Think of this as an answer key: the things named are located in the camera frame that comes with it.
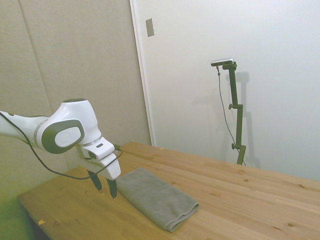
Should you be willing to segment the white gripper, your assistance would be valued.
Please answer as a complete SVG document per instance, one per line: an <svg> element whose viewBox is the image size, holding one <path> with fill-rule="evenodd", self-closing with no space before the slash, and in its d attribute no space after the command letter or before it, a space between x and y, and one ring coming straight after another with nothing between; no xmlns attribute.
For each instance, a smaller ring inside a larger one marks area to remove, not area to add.
<svg viewBox="0 0 320 240"><path fill-rule="evenodd" d="M80 157L80 165L87 169L88 175L95 188L102 190L102 183L96 172L106 178L109 192L113 199L117 197L118 188L115 180L121 174L121 168L112 144L77 145L76 150Z"/></svg>

